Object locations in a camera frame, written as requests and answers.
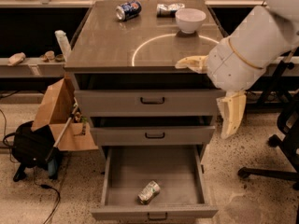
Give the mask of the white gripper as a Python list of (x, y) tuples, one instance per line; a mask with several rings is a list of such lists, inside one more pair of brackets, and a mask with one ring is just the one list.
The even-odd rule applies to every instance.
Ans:
[(226, 37), (212, 49), (208, 56), (189, 56), (179, 60), (177, 69), (189, 68), (195, 73), (205, 74), (213, 84), (224, 91), (217, 99), (217, 106), (223, 119), (221, 138), (234, 135), (243, 119), (247, 97), (244, 90), (249, 89), (265, 69), (247, 62), (233, 47), (231, 38)]

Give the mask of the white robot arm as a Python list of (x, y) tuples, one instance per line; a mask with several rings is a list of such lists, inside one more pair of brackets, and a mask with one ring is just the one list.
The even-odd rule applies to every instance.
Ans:
[(176, 63), (206, 74), (226, 92), (217, 99), (223, 118), (221, 137), (236, 133), (243, 119), (245, 91), (265, 73), (277, 57), (299, 47), (299, 0), (264, 0), (256, 6), (207, 56), (189, 56)]

